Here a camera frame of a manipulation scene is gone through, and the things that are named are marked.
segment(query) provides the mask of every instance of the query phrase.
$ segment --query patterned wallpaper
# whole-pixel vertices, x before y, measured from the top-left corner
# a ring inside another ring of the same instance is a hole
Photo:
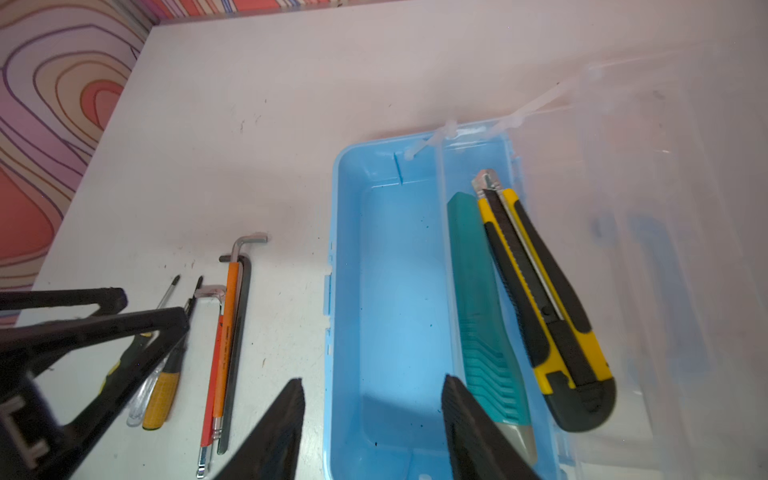
[[[200,15],[236,14],[269,8],[295,8],[301,5],[338,3],[339,0],[129,0],[150,18],[197,17]]]
[[[0,0],[0,290],[34,282],[145,38],[108,0]]]

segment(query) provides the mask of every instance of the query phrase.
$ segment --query clear screwdriver handle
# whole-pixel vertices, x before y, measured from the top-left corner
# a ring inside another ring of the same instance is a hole
[[[125,423],[129,427],[138,427],[144,423],[144,414],[147,412],[147,405],[149,405],[149,399],[152,396],[152,390],[154,390],[154,384],[157,383],[157,379],[160,378],[160,374],[163,372],[163,367],[168,360],[166,356],[157,365],[157,368],[144,380],[139,390],[136,391],[136,395],[131,399],[128,410],[128,419]]]

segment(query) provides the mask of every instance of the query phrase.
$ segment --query clear plastic lid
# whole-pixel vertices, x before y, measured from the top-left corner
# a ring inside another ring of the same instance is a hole
[[[551,424],[555,477],[768,476],[766,74],[765,38],[591,65],[431,143],[450,198],[499,161],[467,151],[508,142],[502,176],[616,379],[600,428]]]

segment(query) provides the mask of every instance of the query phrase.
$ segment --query white desk surface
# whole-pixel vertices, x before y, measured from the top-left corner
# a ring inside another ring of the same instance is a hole
[[[757,28],[759,0],[412,0],[152,30],[35,289],[121,286],[154,308],[170,279],[225,283],[253,261],[234,412],[236,450],[291,377],[306,414],[297,478],[322,478],[323,275],[331,176],[347,145],[507,114],[586,61]],[[20,325],[45,318],[25,313]],[[118,418],[75,478],[193,478],[217,306],[198,303],[165,426]],[[62,422],[128,339],[70,354],[38,381]],[[213,473],[226,461],[217,458]]]

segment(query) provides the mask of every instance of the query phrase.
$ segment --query blue tray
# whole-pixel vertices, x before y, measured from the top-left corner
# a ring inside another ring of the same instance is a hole
[[[482,168],[496,169],[518,191],[522,184],[506,136],[474,141],[469,135],[405,160],[407,148],[431,135],[353,145],[333,168],[323,437],[329,480],[452,478],[440,395],[445,375],[463,378],[463,368],[446,204],[456,191],[472,193],[470,181]],[[530,386],[535,469],[555,479],[552,420],[526,368],[512,305],[500,293]]]

